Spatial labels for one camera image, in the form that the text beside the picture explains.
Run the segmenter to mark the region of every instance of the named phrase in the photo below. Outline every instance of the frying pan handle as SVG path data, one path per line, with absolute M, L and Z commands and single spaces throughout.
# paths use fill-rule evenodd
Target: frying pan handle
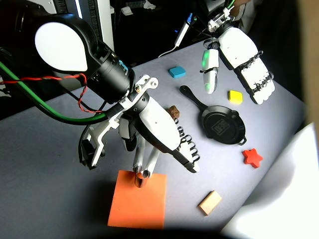
M 242 142 L 237 143 L 238 145 L 244 145 L 247 142 L 246 137 L 243 138 Z
M 193 94 L 193 92 L 190 90 L 188 86 L 181 86 L 179 88 L 179 91 L 183 95 L 185 95 L 187 98 L 192 100 L 199 107 L 201 111 L 204 111 L 208 107 L 207 105 L 204 105 L 202 102 L 200 102 L 198 98 L 196 98 L 196 96 Z

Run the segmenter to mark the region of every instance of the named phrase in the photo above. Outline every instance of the star-shaped block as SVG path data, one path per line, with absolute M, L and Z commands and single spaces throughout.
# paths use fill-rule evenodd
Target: star-shaped block
M 257 150 L 253 148 L 252 150 L 245 150 L 243 152 L 245 156 L 245 164 L 250 164 L 254 168 L 259 168 L 260 161 L 263 160 L 263 157 L 257 153 Z

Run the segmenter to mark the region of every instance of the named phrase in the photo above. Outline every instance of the orange sticky note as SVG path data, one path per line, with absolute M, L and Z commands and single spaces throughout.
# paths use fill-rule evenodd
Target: orange sticky note
M 166 175 L 153 174 L 142 188 L 134 180 L 134 172 L 119 171 L 108 226 L 163 229 Z

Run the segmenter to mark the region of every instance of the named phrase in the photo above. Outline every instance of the black frying pan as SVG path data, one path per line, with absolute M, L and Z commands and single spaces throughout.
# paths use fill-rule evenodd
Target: black frying pan
M 224 106 L 208 107 L 200 102 L 187 86 L 181 86 L 179 91 L 196 103 L 202 111 L 201 121 L 208 138 L 225 144 L 246 143 L 245 125 L 237 111 Z

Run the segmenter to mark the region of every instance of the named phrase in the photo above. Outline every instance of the gray table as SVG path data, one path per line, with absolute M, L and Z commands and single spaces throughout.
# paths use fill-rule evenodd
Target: gray table
M 201 171 L 196 174 L 168 154 L 159 157 L 155 172 L 167 175 L 166 228 L 223 227 L 304 118 L 304 104 L 278 84 L 268 101 L 254 104 L 236 75 L 222 63 L 217 90 L 207 95 L 199 72 L 203 50 L 198 43 L 134 69 L 137 77 L 147 73 L 159 79 L 159 87 L 149 94 L 163 107 L 177 106 L 180 125 L 192 135 L 201 155 Z M 182 66 L 186 76 L 173 79 L 167 70 L 175 66 Z M 181 85 L 188 85 L 207 105 L 237 110 L 246 125 L 247 143 L 225 145 L 207 139 L 198 124 L 199 110 L 180 94 Z M 228 102 L 231 89 L 244 92 L 243 104 Z M 102 102 L 90 91 L 84 101 L 96 108 Z M 84 116 L 68 95 L 49 104 L 63 114 Z M 113 130 L 104 138 L 106 157 L 89 171 L 77 157 L 82 129 L 50 119 L 36 108 L 0 122 L 0 238 L 92 238 L 121 230 L 106 223 L 118 170 L 131 170 L 134 153 L 125 152 Z M 258 169 L 243 163 L 242 151 L 251 148 L 264 157 Z M 197 205 L 212 190 L 223 200 L 205 217 Z

